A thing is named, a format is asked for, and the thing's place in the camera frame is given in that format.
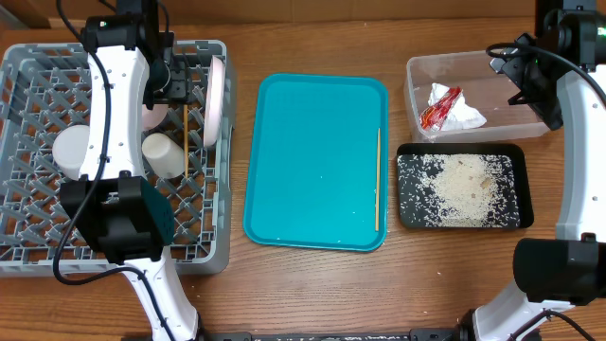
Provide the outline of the small pink bowl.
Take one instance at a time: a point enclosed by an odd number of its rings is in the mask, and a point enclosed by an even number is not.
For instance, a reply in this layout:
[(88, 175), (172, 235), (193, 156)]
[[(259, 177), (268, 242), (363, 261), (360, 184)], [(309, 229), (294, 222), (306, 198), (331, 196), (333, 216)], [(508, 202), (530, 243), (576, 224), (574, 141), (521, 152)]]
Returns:
[(142, 125), (143, 130), (148, 131), (154, 129), (162, 123), (169, 110), (167, 104), (156, 103), (151, 109), (146, 105), (142, 106)]

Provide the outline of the large white plate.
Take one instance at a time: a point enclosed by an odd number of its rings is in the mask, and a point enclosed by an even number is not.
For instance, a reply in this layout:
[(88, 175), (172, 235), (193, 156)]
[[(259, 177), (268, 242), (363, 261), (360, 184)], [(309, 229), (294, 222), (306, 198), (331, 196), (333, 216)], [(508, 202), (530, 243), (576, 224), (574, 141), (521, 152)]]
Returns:
[(203, 143), (205, 148), (214, 146), (219, 138), (223, 117), (223, 94), (225, 65), (217, 56), (211, 58), (205, 100), (205, 125)]

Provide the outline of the white paper cup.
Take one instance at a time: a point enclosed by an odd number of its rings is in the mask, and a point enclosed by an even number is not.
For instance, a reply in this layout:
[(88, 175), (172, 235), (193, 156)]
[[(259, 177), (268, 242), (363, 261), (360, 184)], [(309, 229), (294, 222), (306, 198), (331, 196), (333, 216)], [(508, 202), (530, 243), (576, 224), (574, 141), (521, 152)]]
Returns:
[(148, 135), (143, 141), (142, 152), (158, 177), (171, 179), (185, 173), (185, 152), (166, 135)]

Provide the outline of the white tissue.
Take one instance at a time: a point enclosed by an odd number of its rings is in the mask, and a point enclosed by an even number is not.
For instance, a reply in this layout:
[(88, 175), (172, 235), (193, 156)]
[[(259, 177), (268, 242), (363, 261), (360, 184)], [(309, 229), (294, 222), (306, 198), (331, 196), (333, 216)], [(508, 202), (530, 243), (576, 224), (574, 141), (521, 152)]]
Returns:
[[(428, 98), (428, 104), (433, 105), (438, 102), (449, 90), (449, 87), (441, 83), (433, 83), (432, 90)], [(464, 93), (454, 103), (446, 119), (441, 125), (440, 131), (458, 131), (480, 128), (487, 123), (487, 120), (480, 112), (466, 103)]]

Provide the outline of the red snack wrapper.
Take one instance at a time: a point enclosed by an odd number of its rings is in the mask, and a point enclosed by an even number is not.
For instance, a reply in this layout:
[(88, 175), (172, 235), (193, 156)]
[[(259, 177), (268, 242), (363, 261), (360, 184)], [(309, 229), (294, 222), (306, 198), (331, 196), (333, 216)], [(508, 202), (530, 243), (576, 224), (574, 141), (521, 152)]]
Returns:
[(424, 131), (440, 131), (462, 94), (463, 90), (460, 87), (442, 85), (433, 89), (430, 95), (435, 101), (420, 115), (420, 127)]

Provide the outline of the grey metal saucer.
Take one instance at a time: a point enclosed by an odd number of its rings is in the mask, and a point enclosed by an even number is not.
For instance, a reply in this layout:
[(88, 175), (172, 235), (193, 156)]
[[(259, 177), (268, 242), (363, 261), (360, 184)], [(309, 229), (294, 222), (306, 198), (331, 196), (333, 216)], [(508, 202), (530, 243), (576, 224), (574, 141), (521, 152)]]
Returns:
[(71, 180), (79, 179), (89, 132), (87, 125), (74, 125), (62, 130), (53, 142), (52, 157), (63, 175)]

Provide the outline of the wooden chopstick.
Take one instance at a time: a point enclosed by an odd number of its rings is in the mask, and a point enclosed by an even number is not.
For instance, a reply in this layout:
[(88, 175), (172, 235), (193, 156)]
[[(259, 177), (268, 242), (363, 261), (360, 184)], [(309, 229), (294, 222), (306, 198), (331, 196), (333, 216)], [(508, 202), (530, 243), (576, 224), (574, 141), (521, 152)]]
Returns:
[(375, 188), (375, 232), (380, 230), (380, 204), (381, 204), (381, 128), (377, 130), (376, 144), (376, 188)]
[(183, 136), (184, 136), (184, 178), (188, 178), (188, 105), (184, 104), (183, 106)]

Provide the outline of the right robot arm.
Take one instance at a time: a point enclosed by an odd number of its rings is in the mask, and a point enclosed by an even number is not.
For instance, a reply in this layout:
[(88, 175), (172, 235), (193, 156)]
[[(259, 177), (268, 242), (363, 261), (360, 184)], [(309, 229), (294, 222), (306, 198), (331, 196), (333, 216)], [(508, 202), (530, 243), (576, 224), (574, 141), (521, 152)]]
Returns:
[(538, 1), (535, 28), (487, 47), (490, 63), (552, 131), (564, 130), (553, 240), (524, 238), (513, 281), (469, 311), (456, 340), (523, 340), (553, 316), (605, 296), (605, 16), (594, 1)]

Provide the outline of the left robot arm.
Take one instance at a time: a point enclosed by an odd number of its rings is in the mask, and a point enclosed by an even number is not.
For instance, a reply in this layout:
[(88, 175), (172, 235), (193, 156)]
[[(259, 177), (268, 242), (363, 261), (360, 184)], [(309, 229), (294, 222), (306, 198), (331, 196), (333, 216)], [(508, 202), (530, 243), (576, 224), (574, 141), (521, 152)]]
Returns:
[[(52, 270), (80, 286), (113, 274), (133, 286), (154, 340), (201, 340), (202, 318), (187, 299), (171, 256), (174, 212), (146, 178), (143, 111), (169, 100), (174, 35), (160, 1), (119, 1), (111, 14), (91, 16), (73, 34), (87, 55), (91, 77), (89, 137), (77, 178), (60, 187), (69, 225)], [(71, 232), (111, 267), (88, 278), (60, 270)]]

